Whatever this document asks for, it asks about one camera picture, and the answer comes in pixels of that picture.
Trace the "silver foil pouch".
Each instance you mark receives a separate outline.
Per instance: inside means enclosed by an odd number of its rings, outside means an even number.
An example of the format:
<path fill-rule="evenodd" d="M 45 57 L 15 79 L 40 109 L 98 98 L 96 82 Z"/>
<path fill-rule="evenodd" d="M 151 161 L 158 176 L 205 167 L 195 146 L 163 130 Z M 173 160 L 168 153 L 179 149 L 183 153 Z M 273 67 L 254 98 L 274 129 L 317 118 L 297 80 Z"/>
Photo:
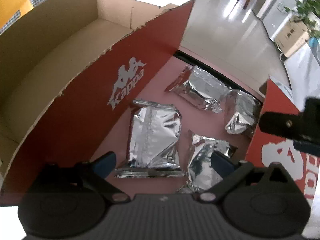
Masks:
<path fill-rule="evenodd" d="M 115 170 L 115 177 L 183 177 L 178 153 L 181 120 L 172 104 L 133 100 L 126 160 Z"/>
<path fill-rule="evenodd" d="M 221 102 L 231 89 L 202 68 L 187 65 L 166 91 L 179 95 L 198 109 L 220 113 Z"/>
<path fill-rule="evenodd" d="M 225 100 L 225 130 L 252 138 L 261 111 L 261 102 L 242 90 L 233 89 Z"/>
<path fill-rule="evenodd" d="M 187 181 L 178 193 L 203 192 L 222 180 L 222 176 L 212 167 L 212 154 L 217 152 L 231 158 L 237 148 L 229 142 L 188 132 L 190 141 L 188 148 Z"/>

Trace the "red Kappa box lid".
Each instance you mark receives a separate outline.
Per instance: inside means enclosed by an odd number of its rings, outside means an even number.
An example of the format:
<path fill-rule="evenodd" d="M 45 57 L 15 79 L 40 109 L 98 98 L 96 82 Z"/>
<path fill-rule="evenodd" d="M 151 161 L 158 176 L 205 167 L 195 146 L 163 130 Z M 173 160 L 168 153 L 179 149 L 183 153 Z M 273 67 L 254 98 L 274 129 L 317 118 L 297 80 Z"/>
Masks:
<path fill-rule="evenodd" d="M 298 114 L 298 109 L 272 79 L 264 84 L 265 100 L 261 112 Z M 319 174 L 319 157 L 295 150 L 293 141 L 263 133 L 260 128 L 248 147 L 246 161 L 256 167 L 268 167 L 272 162 L 281 163 L 304 194 L 309 205 L 316 195 Z"/>

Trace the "red cardboard shoe box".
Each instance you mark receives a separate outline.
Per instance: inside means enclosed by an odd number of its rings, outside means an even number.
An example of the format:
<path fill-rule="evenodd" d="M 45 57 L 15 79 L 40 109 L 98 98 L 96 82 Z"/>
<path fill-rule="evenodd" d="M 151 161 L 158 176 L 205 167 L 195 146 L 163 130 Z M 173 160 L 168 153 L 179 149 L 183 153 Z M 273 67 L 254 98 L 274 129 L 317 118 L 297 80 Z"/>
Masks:
<path fill-rule="evenodd" d="M 89 160 L 178 50 L 195 0 L 47 0 L 1 35 L 1 193 Z"/>

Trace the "pink lap desk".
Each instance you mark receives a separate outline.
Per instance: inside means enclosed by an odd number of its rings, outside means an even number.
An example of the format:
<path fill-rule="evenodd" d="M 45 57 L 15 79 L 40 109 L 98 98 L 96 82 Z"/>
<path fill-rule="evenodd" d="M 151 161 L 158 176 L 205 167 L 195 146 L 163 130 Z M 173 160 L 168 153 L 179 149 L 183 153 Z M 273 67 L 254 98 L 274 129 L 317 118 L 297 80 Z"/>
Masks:
<path fill-rule="evenodd" d="M 187 63 L 188 53 L 177 51 L 160 70 L 151 64 L 139 68 L 128 81 L 130 94 L 112 108 L 107 97 L 116 73 L 96 62 L 78 75 L 49 105 L 30 129 L 13 158 L 1 189 L 1 205 L 17 206 L 45 164 L 72 167 L 114 152 L 123 165 L 131 138 L 131 119 L 143 122 L 138 139 L 148 152 L 177 151 L 181 169 L 190 157 L 191 135 L 220 139 L 236 147 L 235 160 L 244 159 L 250 137 L 228 134 L 223 113 L 196 108 L 166 88 Z"/>

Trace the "white marble tv cabinet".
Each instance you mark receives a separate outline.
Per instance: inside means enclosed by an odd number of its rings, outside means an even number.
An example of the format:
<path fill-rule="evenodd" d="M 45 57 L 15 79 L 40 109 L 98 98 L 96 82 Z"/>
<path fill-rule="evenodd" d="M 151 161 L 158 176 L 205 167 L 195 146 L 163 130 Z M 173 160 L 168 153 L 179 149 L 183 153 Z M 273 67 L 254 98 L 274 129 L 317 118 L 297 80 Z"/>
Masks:
<path fill-rule="evenodd" d="M 319 98 L 319 40 L 311 38 L 285 62 L 293 102 L 299 111 L 308 97 Z"/>

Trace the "brown cardboard carton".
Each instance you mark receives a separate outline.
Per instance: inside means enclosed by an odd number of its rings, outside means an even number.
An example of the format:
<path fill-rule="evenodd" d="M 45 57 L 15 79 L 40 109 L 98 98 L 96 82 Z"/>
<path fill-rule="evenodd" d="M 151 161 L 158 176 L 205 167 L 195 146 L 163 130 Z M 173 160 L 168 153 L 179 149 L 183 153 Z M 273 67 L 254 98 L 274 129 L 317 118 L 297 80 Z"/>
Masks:
<path fill-rule="evenodd" d="M 304 22 L 287 22 L 280 30 L 274 41 L 285 57 L 290 57 L 310 38 Z"/>

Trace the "white chest freezer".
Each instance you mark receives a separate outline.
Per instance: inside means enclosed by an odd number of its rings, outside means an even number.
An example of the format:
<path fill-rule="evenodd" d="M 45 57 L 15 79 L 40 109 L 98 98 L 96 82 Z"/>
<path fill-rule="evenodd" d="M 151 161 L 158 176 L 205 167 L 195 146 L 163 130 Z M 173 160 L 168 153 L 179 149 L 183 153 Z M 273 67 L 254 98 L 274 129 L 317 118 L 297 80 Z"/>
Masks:
<path fill-rule="evenodd" d="M 286 8 L 295 10 L 297 1 L 301 2 L 303 0 L 275 0 L 271 5 L 263 18 L 263 24 L 270 40 L 274 41 L 274 38 L 292 16 L 292 12 L 287 12 Z"/>

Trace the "green potted vine plant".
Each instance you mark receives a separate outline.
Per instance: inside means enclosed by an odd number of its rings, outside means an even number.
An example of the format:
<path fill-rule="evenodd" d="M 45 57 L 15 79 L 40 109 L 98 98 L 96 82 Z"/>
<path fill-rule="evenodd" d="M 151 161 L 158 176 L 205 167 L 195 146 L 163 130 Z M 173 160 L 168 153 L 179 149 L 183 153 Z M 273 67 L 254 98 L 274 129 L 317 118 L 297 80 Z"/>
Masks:
<path fill-rule="evenodd" d="M 283 6 L 293 16 L 293 22 L 303 22 L 310 37 L 319 39 L 319 0 L 296 0 L 293 9 Z"/>

